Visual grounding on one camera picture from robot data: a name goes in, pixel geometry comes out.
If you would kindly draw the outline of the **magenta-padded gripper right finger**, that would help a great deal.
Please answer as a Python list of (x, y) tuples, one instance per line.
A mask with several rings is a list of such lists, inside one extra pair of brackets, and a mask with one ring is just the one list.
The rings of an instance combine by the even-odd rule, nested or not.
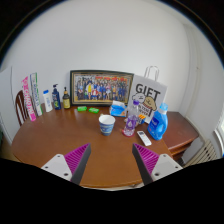
[(168, 154), (158, 155), (137, 143), (132, 146), (132, 154), (135, 157), (144, 185), (182, 169)]

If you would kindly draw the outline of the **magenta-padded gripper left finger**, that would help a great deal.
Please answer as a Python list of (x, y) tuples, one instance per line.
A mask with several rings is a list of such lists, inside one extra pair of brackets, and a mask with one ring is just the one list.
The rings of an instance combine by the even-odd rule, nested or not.
[(79, 185), (90, 154), (91, 145), (87, 143), (66, 155), (56, 154), (42, 166), (42, 169)]

